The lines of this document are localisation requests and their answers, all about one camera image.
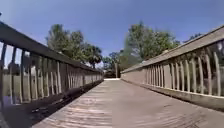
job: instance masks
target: baluster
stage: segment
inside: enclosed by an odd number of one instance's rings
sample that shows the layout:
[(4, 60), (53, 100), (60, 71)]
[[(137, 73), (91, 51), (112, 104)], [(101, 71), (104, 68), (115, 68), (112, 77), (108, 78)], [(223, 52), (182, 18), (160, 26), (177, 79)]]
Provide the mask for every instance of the baluster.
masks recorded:
[(180, 90), (180, 76), (179, 76), (179, 66), (178, 66), (178, 62), (176, 63), (176, 74), (177, 74), (177, 90)]
[(11, 94), (11, 104), (15, 103), (15, 90), (14, 90), (14, 67), (16, 58), (16, 47), (13, 48), (12, 60), (10, 66), (10, 94)]
[(49, 61), (46, 58), (46, 84), (47, 84), (47, 97), (50, 96), (50, 91), (49, 91)]
[(2, 47), (2, 54), (1, 54), (1, 61), (0, 61), (0, 100), (1, 100), (1, 108), (4, 107), (4, 87), (3, 87), (3, 69), (5, 64), (5, 52), (6, 52), (7, 45), (3, 44)]
[(58, 92), (61, 93), (61, 72), (60, 72), (60, 62), (57, 61), (57, 74), (58, 74)]
[(187, 72), (187, 91), (190, 92), (190, 72), (188, 61), (185, 60), (186, 72)]
[(218, 56), (216, 54), (216, 52), (214, 52), (214, 59), (215, 59), (215, 67), (216, 67), (216, 77), (217, 77), (217, 87), (218, 87), (218, 96), (221, 96), (221, 80), (220, 80), (220, 68), (219, 68), (219, 59)]
[(196, 93), (197, 81), (196, 81), (196, 66), (195, 66), (194, 58), (191, 59), (191, 64), (192, 64), (193, 88), (194, 88), (194, 93)]
[(53, 60), (50, 61), (51, 63), (51, 71), (50, 71), (50, 74), (51, 74), (51, 94), (54, 95), (54, 74), (53, 74)]
[(41, 96), (44, 97), (44, 58), (40, 57), (41, 61), (41, 71), (40, 71), (40, 80), (41, 80)]
[(32, 65), (32, 60), (29, 58), (29, 60), (28, 60), (28, 91), (29, 91), (28, 100), (29, 101), (33, 100), (31, 65)]
[(204, 78), (203, 78), (203, 69), (201, 64), (201, 58), (198, 57), (198, 64), (199, 64), (199, 73), (200, 73), (200, 85), (201, 85), (201, 94), (204, 94)]
[(160, 65), (158, 65), (158, 86), (161, 86)]
[(173, 63), (171, 63), (171, 70), (172, 70), (172, 89), (175, 89), (175, 75), (174, 75)]
[(212, 95), (212, 73), (211, 73), (211, 66), (210, 66), (210, 59), (209, 56), (206, 54), (206, 65), (207, 65), (207, 71), (208, 71), (208, 94)]
[(183, 62), (181, 61), (180, 62), (180, 68), (181, 68), (181, 85), (182, 85), (182, 91), (184, 91), (184, 84), (185, 84), (185, 81), (184, 81), (184, 66), (183, 66)]
[(21, 64), (20, 64), (20, 101), (21, 103), (24, 101), (24, 89), (23, 89), (24, 54), (25, 54), (25, 51), (22, 50)]
[(161, 65), (161, 87), (164, 87), (164, 69), (163, 65)]
[(36, 65), (35, 65), (35, 85), (36, 85), (36, 88), (35, 88), (35, 92), (36, 92), (36, 99), (39, 99), (39, 78), (38, 78), (38, 67), (39, 67), (39, 59), (38, 58), (35, 58), (36, 59)]

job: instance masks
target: walkway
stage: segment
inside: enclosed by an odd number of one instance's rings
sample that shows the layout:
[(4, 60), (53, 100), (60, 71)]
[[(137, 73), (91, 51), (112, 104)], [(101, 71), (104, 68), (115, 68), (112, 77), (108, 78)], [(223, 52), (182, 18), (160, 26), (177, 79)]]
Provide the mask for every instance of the walkway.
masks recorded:
[(224, 113), (106, 80), (34, 128), (223, 128)]

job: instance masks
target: wooden railing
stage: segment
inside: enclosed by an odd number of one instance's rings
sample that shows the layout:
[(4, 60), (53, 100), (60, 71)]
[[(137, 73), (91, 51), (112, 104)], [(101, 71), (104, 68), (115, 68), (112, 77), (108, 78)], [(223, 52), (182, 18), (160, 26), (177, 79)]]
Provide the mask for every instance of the wooden railing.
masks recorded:
[(36, 109), (103, 79), (102, 72), (71, 60), (2, 22), (0, 42), (2, 109)]
[(121, 78), (166, 95), (223, 110), (224, 26), (124, 70)]

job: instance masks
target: wooden plank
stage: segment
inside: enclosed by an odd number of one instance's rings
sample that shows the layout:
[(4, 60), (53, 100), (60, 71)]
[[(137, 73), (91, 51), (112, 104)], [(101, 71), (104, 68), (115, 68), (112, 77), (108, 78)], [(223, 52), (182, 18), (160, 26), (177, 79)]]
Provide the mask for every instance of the wooden plank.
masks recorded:
[(184, 85), (185, 85), (185, 81), (184, 81), (184, 66), (183, 66), (183, 62), (180, 62), (180, 68), (181, 68), (181, 85), (182, 85), (182, 91), (184, 91)]
[(14, 67), (15, 67), (15, 58), (16, 58), (16, 47), (13, 47), (12, 52), (12, 60), (10, 66), (10, 97), (11, 97), (11, 104), (15, 103), (15, 87), (14, 87)]
[(218, 91), (218, 96), (221, 96), (221, 80), (220, 80), (220, 68), (219, 68), (219, 58), (214, 52), (214, 59), (215, 59), (215, 68), (216, 68), (216, 77), (217, 77), (217, 91)]
[(201, 58), (198, 57), (198, 65), (199, 65), (199, 74), (200, 74), (200, 86), (201, 86), (201, 94), (204, 94), (204, 77), (203, 77), (203, 69)]
[(3, 69), (5, 64), (5, 52), (6, 52), (7, 45), (3, 44), (2, 53), (1, 53), (1, 61), (0, 61), (0, 101), (1, 101), (1, 108), (4, 108), (4, 85), (3, 85)]
[(189, 70), (189, 64), (188, 61), (185, 60), (185, 66), (186, 66), (186, 73), (187, 73), (187, 91), (190, 92), (190, 70)]
[(193, 89), (194, 93), (197, 93), (196, 65), (194, 58), (191, 59), (191, 64), (192, 64), (192, 76), (193, 76)]
[(206, 66), (207, 66), (207, 73), (208, 73), (208, 94), (212, 95), (212, 73), (211, 73), (211, 64), (208, 54), (205, 55), (206, 57)]
[(24, 87), (23, 87), (24, 54), (25, 54), (25, 51), (22, 50), (22, 53), (21, 53), (21, 64), (20, 64), (20, 102), (21, 103), (24, 101)]

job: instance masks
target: tree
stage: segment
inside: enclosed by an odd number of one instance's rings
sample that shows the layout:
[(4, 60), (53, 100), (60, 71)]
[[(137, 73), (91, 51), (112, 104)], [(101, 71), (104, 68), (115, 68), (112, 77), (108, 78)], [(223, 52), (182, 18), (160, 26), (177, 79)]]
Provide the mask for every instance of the tree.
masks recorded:
[(99, 47), (91, 45), (91, 44), (84, 44), (84, 58), (86, 62), (88, 62), (94, 69), (97, 63), (102, 61), (102, 51)]
[(49, 48), (82, 63), (85, 62), (82, 54), (83, 39), (81, 31), (70, 33), (60, 24), (53, 25), (46, 37)]
[(167, 31), (153, 30), (144, 26), (143, 22), (134, 24), (126, 36), (121, 65), (124, 68), (130, 67), (179, 44), (180, 42)]

